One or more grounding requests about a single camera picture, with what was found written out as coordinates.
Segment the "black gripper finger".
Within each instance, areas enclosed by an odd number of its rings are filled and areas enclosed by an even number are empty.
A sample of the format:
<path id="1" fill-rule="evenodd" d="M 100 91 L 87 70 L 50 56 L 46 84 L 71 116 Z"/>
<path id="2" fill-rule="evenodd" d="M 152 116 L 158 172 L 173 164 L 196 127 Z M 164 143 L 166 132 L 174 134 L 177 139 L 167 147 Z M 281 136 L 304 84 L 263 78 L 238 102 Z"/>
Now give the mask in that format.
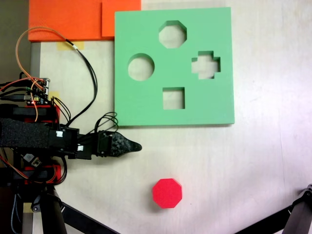
<path id="1" fill-rule="evenodd" d="M 139 143 L 131 141 L 124 137 L 122 134 L 115 132 L 112 134 L 112 147 L 113 148 L 141 148 Z"/>
<path id="2" fill-rule="evenodd" d="M 139 152 L 142 150 L 142 146 L 134 146 L 134 147 L 112 147 L 111 149 L 111 157 L 120 157 L 124 154 Z"/>

